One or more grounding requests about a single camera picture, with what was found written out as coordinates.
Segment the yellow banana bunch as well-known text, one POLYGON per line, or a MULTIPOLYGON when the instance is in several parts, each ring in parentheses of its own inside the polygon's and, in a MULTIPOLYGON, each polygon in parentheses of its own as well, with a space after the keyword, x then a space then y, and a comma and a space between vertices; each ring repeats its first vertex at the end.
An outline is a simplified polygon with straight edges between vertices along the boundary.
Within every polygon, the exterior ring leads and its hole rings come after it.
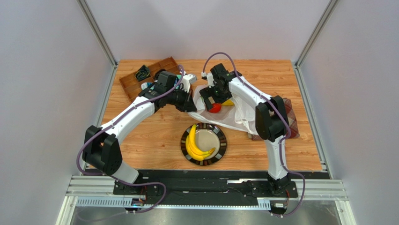
POLYGON ((196 136, 196 124, 193 124, 191 126, 189 134, 186 138, 185 147, 186 147, 188 154, 193 159, 195 159, 197 161, 203 161, 203 160, 205 160, 205 158, 211 156, 214 153, 215 148, 211 148, 208 151, 202 151, 196 145, 195 136, 196 136))

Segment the white plastic bag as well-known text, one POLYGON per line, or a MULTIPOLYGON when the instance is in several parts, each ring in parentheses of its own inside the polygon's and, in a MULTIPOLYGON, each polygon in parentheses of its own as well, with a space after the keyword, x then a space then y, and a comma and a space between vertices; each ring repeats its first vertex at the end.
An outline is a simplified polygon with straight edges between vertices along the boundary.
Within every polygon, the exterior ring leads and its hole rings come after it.
POLYGON ((225 128, 243 131, 252 135, 257 135, 255 128, 255 109, 250 107, 239 96, 233 94, 233 106, 222 106, 218 113, 210 113, 206 110, 200 90, 207 87, 199 85, 193 92, 193 101, 197 107, 196 112, 188 113, 189 116, 204 123, 212 123, 225 128))

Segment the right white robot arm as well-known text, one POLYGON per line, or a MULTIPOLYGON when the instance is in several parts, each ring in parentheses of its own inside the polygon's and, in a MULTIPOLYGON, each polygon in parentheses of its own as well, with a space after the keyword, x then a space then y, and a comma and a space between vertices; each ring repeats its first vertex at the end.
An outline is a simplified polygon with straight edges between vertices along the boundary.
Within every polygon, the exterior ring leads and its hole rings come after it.
POLYGON ((267 188, 273 195, 285 193, 290 182, 285 167, 285 137, 290 129, 282 97, 263 93, 241 73, 229 72, 221 63, 212 67, 210 73, 202 72, 201 78, 208 83, 199 92, 207 111, 213 109, 213 103, 224 103, 233 96, 238 96, 254 110, 255 129, 267 149, 267 188))

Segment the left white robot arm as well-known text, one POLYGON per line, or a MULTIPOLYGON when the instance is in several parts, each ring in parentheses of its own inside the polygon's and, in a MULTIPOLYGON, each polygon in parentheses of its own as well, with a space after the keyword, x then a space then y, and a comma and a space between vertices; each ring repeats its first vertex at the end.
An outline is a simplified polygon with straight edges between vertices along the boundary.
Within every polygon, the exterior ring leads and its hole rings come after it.
POLYGON ((155 82, 142 90, 134 102, 122 113, 101 127, 86 130, 85 143, 76 162, 81 160, 94 166, 101 174, 134 183, 139 172, 122 159, 120 144, 147 117, 165 105, 174 105, 181 112, 195 112, 190 86, 197 81, 192 74, 162 71, 155 82))

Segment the red fake apple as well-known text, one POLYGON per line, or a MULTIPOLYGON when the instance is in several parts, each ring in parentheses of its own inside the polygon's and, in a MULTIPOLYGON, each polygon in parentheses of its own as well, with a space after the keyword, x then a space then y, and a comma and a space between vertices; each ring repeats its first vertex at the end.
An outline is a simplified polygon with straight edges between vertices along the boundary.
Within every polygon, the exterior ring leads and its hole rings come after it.
POLYGON ((210 113, 218 113, 221 111, 222 105, 220 103, 213 103, 212 108, 209 109, 208 111, 210 113))

